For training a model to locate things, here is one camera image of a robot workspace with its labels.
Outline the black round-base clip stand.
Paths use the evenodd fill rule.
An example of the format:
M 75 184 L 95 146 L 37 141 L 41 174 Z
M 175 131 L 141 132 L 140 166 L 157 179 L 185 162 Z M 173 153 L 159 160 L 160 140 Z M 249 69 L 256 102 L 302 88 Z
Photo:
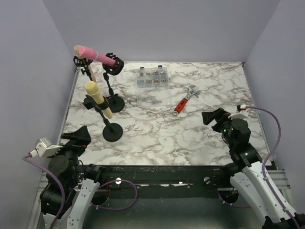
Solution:
M 82 103 L 88 110 L 94 109 L 97 113 L 99 113 L 103 119 L 105 127 L 102 131 L 103 138 L 108 142 L 116 142 L 123 135 L 122 127 L 117 123 L 110 123 L 109 120 L 105 117 L 106 112 L 103 111 L 103 108 L 110 108 L 109 103 L 105 100 L 102 104 L 97 104 L 94 99 L 86 95 L 85 99 Z

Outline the black shock-mount round-base stand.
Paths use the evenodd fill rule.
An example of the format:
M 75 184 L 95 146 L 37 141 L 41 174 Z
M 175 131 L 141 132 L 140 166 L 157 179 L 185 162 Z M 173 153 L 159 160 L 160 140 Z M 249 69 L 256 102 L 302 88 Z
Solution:
M 104 63 L 102 64 L 102 67 L 105 70 L 105 72 L 103 73 L 103 77 L 107 83 L 108 92 L 110 94 L 110 96 L 106 97 L 106 100 L 109 103 L 111 111 L 113 113 L 118 113 L 125 107 L 125 102 L 121 97 L 118 96 L 118 94 L 115 94 L 113 89 L 111 88 L 111 85 L 109 83 L 109 74 L 112 76 L 118 75 L 124 67 L 124 61 L 122 61 L 119 57 L 117 57 L 112 52 L 107 53 L 106 57 L 109 57 L 112 60 L 115 60 L 115 63 L 116 63 L 116 65 L 114 67 L 106 65 Z

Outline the yellow microphone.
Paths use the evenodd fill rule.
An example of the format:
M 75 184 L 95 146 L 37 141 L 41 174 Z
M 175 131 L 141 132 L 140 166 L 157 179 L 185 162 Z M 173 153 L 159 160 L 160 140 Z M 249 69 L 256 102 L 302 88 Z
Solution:
M 90 96 L 97 105 L 100 106 L 103 113 L 107 118 L 112 119 L 113 114 L 110 109 L 108 101 L 103 97 L 99 85 L 94 81 L 88 81 L 85 84 L 85 90 L 88 96 Z

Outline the black tripod shock-mount stand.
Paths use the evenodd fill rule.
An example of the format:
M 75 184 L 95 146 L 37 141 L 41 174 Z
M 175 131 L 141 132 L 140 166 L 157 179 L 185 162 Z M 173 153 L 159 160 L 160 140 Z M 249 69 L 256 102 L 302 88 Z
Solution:
M 95 74 L 90 66 L 93 60 L 78 57 L 75 55 L 73 62 L 77 67 L 81 67 L 81 72 L 83 75 L 87 75 L 91 81 L 96 82 Z

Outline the pink microphone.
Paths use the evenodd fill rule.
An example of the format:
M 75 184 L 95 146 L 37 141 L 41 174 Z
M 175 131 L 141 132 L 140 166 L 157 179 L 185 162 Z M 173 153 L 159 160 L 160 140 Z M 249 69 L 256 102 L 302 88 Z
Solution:
M 82 57 L 89 60 L 96 60 L 108 66 L 115 66 L 115 67 L 117 66 L 116 61 L 114 59 L 111 59 L 110 57 L 107 57 L 103 54 L 100 54 L 96 52 L 94 49 L 87 46 L 81 46 L 79 48 L 79 54 Z

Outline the beige microphone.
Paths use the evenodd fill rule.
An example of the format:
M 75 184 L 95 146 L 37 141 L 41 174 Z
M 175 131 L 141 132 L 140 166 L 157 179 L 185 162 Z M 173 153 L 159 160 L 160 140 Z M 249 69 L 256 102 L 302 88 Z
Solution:
M 91 81 L 96 82 L 96 76 L 91 68 L 91 63 L 93 62 L 93 60 L 86 59 L 85 57 L 83 57 L 79 53 L 80 47 L 81 45 L 74 46 L 73 62 L 77 67 L 81 67 L 81 72 L 83 75 L 86 74 Z

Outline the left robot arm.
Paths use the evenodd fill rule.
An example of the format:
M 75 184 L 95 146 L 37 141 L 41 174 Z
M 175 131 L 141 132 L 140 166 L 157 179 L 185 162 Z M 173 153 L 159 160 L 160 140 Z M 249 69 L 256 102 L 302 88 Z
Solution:
M 47 229 L 81 229 L 96 190 L 105 185 L 105 168 L 79 163 L 91 142 L 87 126 L 61 138 L 67 143 L 48 156 L 48 184 L 40 194 L 41 211 Z

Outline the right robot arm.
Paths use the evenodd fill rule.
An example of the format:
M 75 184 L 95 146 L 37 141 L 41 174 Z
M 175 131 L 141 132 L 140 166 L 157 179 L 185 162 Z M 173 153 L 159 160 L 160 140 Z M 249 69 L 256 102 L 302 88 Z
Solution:
M 222 168 L 220 183 L 237 189 L 260 219 L 262 228 L 303 229 L 304 214 L 298 214 L 284 198 L 267 172 L 265 162 L 250 144 L 247 106 L 238 106 L 237 110 L 235 114 L 222 108 L 202 112 L 203 124 L 215 121 L 212 129 L 222 135 L 229 147 L 232 163 Z

